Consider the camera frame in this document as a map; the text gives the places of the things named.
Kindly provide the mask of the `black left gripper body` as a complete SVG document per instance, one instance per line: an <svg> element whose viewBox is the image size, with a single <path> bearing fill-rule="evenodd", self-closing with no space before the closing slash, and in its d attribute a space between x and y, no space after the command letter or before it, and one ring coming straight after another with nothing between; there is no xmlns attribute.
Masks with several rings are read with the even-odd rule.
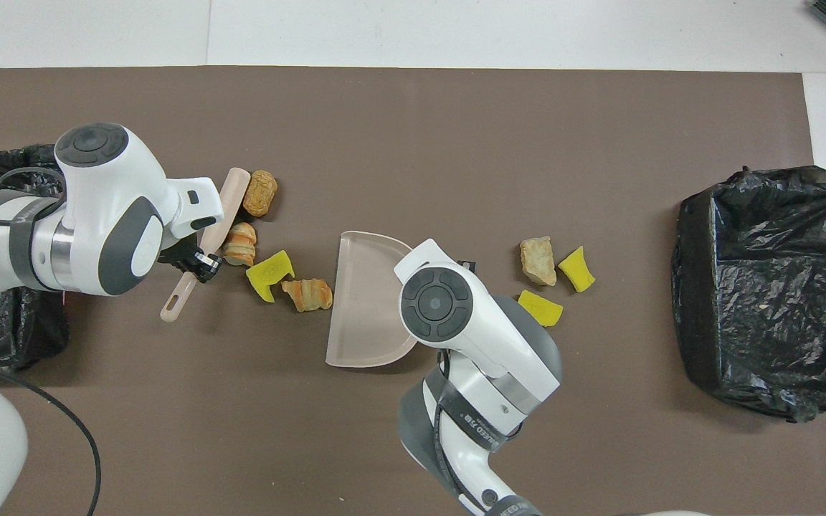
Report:
<svg viewBox="0 0 826 516"><path fill-rule="evenodd" d="M196 253L202 252L194 239L180 239L176 244L162 249L158 253L157 262L170 264L180 270L180 262L196 262Z"/></svg>

